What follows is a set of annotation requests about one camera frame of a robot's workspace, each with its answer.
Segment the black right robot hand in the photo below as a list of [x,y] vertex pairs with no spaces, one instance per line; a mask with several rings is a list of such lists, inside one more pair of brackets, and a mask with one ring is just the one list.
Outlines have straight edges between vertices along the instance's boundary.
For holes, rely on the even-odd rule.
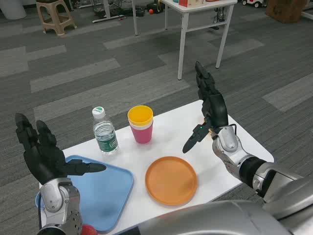
[[200,62],[195,63],[198,96],[202,100],[203,124],[198,124],[193,129],[192,136],[185,143],[182,152],[186,153],[197,142],[201,142],[210,129],[216,130],[228,126],[228,113],[223,95],[215,87],[215,80]]

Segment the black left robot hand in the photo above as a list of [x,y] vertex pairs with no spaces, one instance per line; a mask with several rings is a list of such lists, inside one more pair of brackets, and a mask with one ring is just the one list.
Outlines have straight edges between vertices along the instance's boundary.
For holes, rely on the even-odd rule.
[[15,122],[18,140],[24,147],[26,165],[42,185],[56,178],[106,170],[103,164],[87,164],[79,159],[66,162],[63,151],[57,147],[55,135],[43,121],[36,121],[37,128],[34,129],[25,115],[16,113]]

